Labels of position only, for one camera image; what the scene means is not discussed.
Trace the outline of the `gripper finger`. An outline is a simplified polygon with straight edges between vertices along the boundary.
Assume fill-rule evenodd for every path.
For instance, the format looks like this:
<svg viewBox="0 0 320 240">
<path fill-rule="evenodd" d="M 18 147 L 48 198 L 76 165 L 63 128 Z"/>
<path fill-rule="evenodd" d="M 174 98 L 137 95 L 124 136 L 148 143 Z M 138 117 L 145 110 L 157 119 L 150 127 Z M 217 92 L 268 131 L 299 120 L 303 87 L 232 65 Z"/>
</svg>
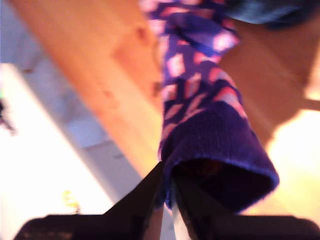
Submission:
<svg viewBox="0 0 320 240">
<path fill-rule="evenodd" d="M 147 215 L 162 187 L 163 171 L 164 163 L 159 162 L 131 192 L 103 215 L 105 217 L 143 217 Z"/>
<path fill-rule="evenodd" d="M 175 175 L 172 181 L 176 203 L 191 216 L 231 217 L 235 215 L 186 176 Z"/>
</svg>

